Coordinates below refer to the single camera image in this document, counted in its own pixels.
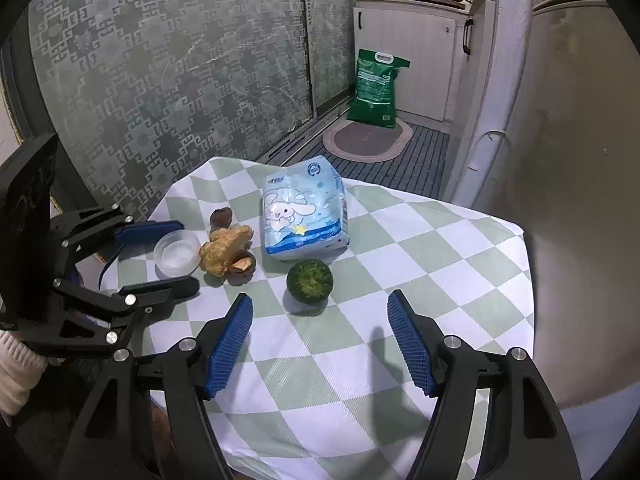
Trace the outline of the person's left hand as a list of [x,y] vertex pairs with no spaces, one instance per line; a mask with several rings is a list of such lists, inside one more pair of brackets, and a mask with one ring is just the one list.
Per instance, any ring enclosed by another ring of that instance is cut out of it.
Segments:
[[0,411],[0,416],[2,418],[2,420],[6,423],[6,426],[8,427],[14,427],[16,425],[16,421],[17,421],[17,414],[13,413],[13,412],[7,412],[7,411]]

